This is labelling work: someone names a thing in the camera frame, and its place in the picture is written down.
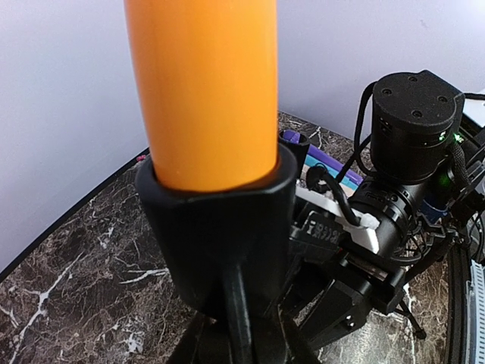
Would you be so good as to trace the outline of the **black stand of orange microphone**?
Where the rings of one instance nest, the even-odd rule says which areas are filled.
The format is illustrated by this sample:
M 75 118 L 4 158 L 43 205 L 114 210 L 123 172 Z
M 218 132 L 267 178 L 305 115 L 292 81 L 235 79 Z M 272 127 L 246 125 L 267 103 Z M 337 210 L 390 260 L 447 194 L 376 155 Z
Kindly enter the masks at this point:
M 296 172 L 285 146 L 273 171 L 224 192 L 165 187 L 150 159 L 137 172 L 142 208 L 181 300 L 216 321 L 202 338 L 215 363 L 265 363 L 264 320 L 286 291 Z

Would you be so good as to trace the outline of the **dark blue mug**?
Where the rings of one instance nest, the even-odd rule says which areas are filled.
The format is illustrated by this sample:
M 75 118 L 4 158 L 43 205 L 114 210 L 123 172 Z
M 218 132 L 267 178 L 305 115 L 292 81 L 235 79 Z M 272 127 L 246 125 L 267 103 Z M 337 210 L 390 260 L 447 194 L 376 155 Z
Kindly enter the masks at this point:
M 421 203 L 420 212 L 431 224 L 435 224 L 441 218 L 447 216 L 448 209 L 440 198 L 428 193 Z

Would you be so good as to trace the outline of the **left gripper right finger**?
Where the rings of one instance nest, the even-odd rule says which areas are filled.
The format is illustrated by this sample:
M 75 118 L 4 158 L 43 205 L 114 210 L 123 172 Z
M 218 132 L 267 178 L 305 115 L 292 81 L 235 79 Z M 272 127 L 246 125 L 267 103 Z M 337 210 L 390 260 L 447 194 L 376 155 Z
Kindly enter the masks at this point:
M 275 306 L 264 320 L 265 363 L 319 363 L 296 323 Z

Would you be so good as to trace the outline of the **purple microphone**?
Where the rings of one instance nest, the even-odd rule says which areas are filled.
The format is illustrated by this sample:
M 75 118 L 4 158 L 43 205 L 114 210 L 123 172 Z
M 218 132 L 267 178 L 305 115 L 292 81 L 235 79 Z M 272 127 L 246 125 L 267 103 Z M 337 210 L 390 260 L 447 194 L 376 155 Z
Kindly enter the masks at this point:
M 283 130 L 280 132 L 280 136 L 283 138 L 283 140 L 294 143 L 298 138 L 303 137 L 303 134 L 294 130 Z M 308 167 L 313 167 L 314 165 L 318 164 L 324 165 L 333 177 L 336 177 L 343 168 L 342 163 L 338 162 L 336 159 L 330 157 L 328 154 L 310 143 L 307 155 L 305 157 L 305 165 Z M 348 170 L 341 183 L 355 190 L 362 181 L 363 178 L 360 175 L 352 170 Z

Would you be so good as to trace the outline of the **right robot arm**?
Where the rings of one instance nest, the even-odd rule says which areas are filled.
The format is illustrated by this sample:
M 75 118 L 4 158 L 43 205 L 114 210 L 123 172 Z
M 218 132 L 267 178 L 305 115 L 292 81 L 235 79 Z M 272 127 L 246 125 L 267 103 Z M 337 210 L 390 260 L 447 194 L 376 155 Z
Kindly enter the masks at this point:
M 467 96 L 430 71 L 389 74 L 362 93 L 350 164 L 372 166 L 351 196 L 341 174 L 308 169 L 297 190 L 292 266 L 282 309 L 317 350 L 361 328 L 368 314 L 410 317 L 404 286 L 446 256 L 464 293 L 468 222 L 484 213 L 484 130 L 463 114 Z

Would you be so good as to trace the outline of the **black tripod shock-mount stand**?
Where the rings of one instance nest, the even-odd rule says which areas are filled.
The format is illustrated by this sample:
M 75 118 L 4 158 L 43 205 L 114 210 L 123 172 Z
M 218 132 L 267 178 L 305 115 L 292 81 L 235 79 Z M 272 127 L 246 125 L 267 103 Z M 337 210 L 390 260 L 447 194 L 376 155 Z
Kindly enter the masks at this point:
M 418 233 L 425 235 L 422 240 L 426 249 L 421 258 L 405 273 L 405 285 L 428 270 L 435 262 L 443 260 L 458 240 L 458 230 L 453 222 L 431 223 L 422 214 L 418 215 L 416 229 L 409 238 L 413 239 Z

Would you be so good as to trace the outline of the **orange microphone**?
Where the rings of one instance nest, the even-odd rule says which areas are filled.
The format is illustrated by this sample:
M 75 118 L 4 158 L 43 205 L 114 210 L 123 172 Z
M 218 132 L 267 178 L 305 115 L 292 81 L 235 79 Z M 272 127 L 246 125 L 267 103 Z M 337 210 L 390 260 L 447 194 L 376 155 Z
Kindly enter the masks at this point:
M 232 189 L 277 163 L 277 4 L 128 1 L 133 69 L 157 179 Z

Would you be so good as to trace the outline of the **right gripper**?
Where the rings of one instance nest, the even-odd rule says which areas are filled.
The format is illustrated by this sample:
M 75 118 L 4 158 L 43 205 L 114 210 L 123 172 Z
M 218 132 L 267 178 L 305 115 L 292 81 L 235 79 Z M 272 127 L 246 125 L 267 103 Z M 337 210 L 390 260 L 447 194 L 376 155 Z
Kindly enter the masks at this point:
M 291 315 L 315 305 L 300 325 L 310 347 L 324 347 L 361 328 L 376 309 L 393 312 L 404 296 L 405 271 L 391 259 L 404 242 L 406 218 L 379 214 L 378 252 L 357 244 L 330 213 L 293 215 L 290 246 L 299 269 L 289 291 Z

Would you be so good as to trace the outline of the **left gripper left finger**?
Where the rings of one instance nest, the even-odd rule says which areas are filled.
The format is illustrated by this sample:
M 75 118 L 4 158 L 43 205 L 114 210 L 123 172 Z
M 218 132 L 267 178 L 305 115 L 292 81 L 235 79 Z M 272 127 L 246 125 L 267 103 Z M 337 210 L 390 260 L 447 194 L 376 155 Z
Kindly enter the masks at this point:
M 202 350 L 202 338 L 216 321 L 197 313 L 183 332 L 167 363 L 215 363 L 215 354 L 205 355 Z

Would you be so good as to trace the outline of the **black stand of purple microphone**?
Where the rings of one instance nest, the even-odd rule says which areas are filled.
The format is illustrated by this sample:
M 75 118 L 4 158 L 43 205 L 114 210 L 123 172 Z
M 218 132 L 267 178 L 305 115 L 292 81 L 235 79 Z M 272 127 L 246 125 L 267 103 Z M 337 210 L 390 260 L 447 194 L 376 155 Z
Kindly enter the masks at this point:
M 298 171 L 301 174 L 310 146 L 309 138 L 305 134 L 294 130 L 281 130 L 279 132 L 279 142 L 286 146 L 296 157 Z

